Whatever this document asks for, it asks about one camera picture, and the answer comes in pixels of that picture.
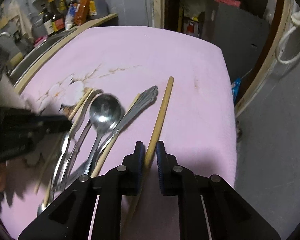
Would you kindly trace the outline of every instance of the beige rag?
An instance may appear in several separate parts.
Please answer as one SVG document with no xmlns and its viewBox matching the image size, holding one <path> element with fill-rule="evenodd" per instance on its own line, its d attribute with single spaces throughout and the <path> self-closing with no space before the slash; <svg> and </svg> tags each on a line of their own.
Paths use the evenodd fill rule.
<svg viewBox="0 0 300 240">
<path fill-rule="evenodd" d="M 34 42 L 32 36 L 32 24 L 28 17 L 21 11 L 17 0 L 11 0 L 8 6 L 8 19 L 9 21 L 13 20 L 18 30 L 21 32 L 22 37 L 28 39 L 31 43 Z"/>
</svg>

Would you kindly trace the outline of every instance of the faucet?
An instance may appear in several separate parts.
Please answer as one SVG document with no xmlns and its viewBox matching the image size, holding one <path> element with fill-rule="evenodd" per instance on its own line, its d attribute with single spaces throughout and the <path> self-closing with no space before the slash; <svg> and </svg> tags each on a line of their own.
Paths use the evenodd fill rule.
<svg viewBox="0 0 300 240">
<path fill-rule="evenodd" d="M 0 33 L 0 37 L 2 37 L 2 36 L 6 36 L 7 38 L 10 38 L 11 34 L 7 33 L 7 32 L 3 32 L 3 33 Z"/>
</svg>

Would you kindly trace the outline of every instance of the table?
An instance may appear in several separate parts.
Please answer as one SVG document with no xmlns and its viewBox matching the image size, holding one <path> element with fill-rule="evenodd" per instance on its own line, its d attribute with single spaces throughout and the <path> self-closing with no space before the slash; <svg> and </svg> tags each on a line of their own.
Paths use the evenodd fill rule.
<svg viewBox="0 0 300 240">
<path fill-rule="evenodd" d="M 57 113 L 62 103 L 77 101 L 85 88 L 101 88 L 116 95 L 127 109 L 137 93 L 157 85 L 157 102 L 118 137 L 102 175 L 133 153 L 137 140 L 147 147 L 169 76 L 174 77 L 174 85 L 160 136 L 167 153 L 195 174 L 219 174 L 233 186 L 237 156 L 230 80 L 221 50 L 206 41 L 142 26 L 90 28 L 45 63 L 22 95 L 37 109 L 51 100 L 46 111 Z M 74 168 L 87 158 L 95 136 L 91 129 Z M 0 213 L 14 238 L 36 217 L 45 191 L 42 185 L 38 195 L 33 194 L 38 168 L 20 170 L 18 165 L 22 165 L 19 159 L 8 165 L 9 198 L 2 202 Z M 123 217 L 126 209 L 123 199 Z M 177 197 L 160 194 L 154 160 L 123 239 L 179 239 L 178 222 Z"/>
</svg>

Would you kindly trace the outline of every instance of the yellow label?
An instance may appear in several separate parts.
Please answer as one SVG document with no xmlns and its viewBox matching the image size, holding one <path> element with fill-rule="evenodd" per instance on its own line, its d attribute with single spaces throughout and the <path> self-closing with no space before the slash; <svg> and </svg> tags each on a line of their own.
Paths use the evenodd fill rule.
<svg viewBox="0 0 300 240">
<path fill-rule="evenodd" d="M 97 15 L 97 9 L 94 1 L 90 1 L 90 15 Z"/>
<path fill-rule="evenodd" d="M 53 27 L 54 32 L 56 33 L 58 31 L 58 28 L 54 22 L 52 23 L 52 27 Z"/>
</svg>

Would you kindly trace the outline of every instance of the pile of utensils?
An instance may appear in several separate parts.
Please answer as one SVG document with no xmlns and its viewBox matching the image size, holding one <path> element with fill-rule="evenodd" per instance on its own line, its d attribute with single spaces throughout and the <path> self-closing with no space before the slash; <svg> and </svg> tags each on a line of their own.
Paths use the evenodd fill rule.
<svg viewBox="0 0 300 240">
<path fill-rule="evenodd" d="M 49 183 L 46 197 L 39 205 L 37 215 L 39 215 L 53 200 L 56 192 L 62 192 L 73 183 L 80 175 L 92 175 L 104 150 L 111 142 L 114 143 L 119 133 L 124 130 L 146 107 L 155 102 L 158 94 L 158 87 L 153 86 L 139 95 L 133 106 L 124 113 L 119 100 L 111 94 L 103 94 L 101 90 L 95 90 L 87 97 L 81 107 L 78 118 L 72 125 L 69 132 L 65 133 L 60 146 L 58 162 L 53 176 Z M 68 152 L 71 139 L 81 127 L 86 111 L 90 106 L 90 119 L 85 125 L 73 150 Z M 74 162 L 80 152 L 80 147 L 89 132 L 91 126 L 97 131 L 97 138 L 91 149 L 87 160 L 72 172 Z M 108 134 L 106 139 L 100 144 L 102 138 Z"/>
</svg>

